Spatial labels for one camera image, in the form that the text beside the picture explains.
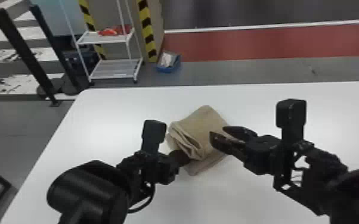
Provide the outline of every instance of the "striped pole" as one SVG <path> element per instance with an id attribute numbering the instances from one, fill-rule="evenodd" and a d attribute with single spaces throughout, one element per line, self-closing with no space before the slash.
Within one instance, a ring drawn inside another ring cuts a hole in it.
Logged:
<path id="1" fill-rule="evenodd" d="M 86 26 L 88 27 L 89 31 L 96 32 L 95 28 L 95 22 L 93 21 L 93 18 L 91 16 L 91 13 L 89 12 L 89 4 L 87 0 L 78 0 L 79 7 L 81 8 L 81 11 L 83 13 L 83 19 L 85 20 Z M 95 44 L 94 45 L 95 51 L 99 53 L 100 58 L 102 60 L 106 59 L 106 53 L 104 52 L 103 47 L 101 44 Z"/>
<path id="2" fill-rule="evenodd" d="M 150 11 L 147 0 L 137 0 L 139 8 L 139 18 L 142 24 L 142 37 L 145 41 L 146 52 L 149 62 L 157 62 L 156 43 L 153 36 L 153 28 L 151 26 Z"/>

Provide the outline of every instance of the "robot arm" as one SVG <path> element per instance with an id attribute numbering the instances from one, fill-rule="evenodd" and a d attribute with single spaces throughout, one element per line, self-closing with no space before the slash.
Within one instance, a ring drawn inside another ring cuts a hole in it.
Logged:
<path id="1" fill-rule="evenodd" d="M 116 167 L 95 160 L 60 175 L 47 193 L 48 204 L 61 213 L 59 223 L 118 224 L 149 205 L 155 184 L 170 184 L 178 174 L 178 163 L 158 152 L 165 133 L 164 123 L 147 120 L 141 149 Z"/>
<path id="2" fill-rule="evenodd" d="M 275 190 L 318 216 L 330 216 L 331 224 L 359 223 L 359 170 L 349 172 L 336 155 L 304 140 L 306 101 L 279 102 L 276 120 L 282 139 L 229 126 L 224 131 L 237 140 L 211 132 L 211 144 L 238 158 L 254 174 L 273 175 Z M 301 158 L 308 167 L 296 167 Z M 293 175 L 296 172 L 302 173 L 298 181 Z"/>

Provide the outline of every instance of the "red floor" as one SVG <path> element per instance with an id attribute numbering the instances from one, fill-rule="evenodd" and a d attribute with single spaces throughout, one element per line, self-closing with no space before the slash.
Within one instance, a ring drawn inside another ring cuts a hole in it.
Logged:
<path id="1" fill-rule="evenodd" d="M 359 25 L 166 34 L 183 61 L 359 56 Z"/>

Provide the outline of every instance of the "shelf tier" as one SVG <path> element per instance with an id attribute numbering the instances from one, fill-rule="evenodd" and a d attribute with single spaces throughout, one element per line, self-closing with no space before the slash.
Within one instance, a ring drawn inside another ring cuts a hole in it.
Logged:
<path id="1" fill-rule="evenodd" d="M 91 79 L 134 78 L 138 76 L 143 58 L 124 60 L 100 60 L 93 69 Z"/>
<path id="2" fill-rule="evenodd" d="M 98 43 L 129 43 L 135 29 L 132 28 L 131 32 L 127 35 L 119 36 L 101 36 L 97 32 L 86 31 L 81 38 L 76 42 L 78 45 L 85 44 L 98 44 Z"/>

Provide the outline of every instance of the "white table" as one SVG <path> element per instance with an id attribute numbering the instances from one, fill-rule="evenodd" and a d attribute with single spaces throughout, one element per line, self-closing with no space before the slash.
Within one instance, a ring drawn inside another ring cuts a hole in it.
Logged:
<path id="1" fill-rule="evenodd" d="M 307 140 L 359 168 L 359 82 L 93 89 L 72 105 L 1 223 L 57 223 L 60 214 L 46 202 L 51 182 L 87 161 L 115 165 L 132 155 L 140 148 L 145 119 L 169 124 L 208 104 L 231 125 L 279 136 L 275 107 L 286 98 L 308 101 Z M 167 151 L 167 145 L 160 150 Z M 129 214 L 125 223 L 328 223 L 327 216 L 316 217 L 275 192 L 272 182 L 227 157 L 196 177 L 180 171 L 174 183 L 157 187 L 150 206 Z"/>

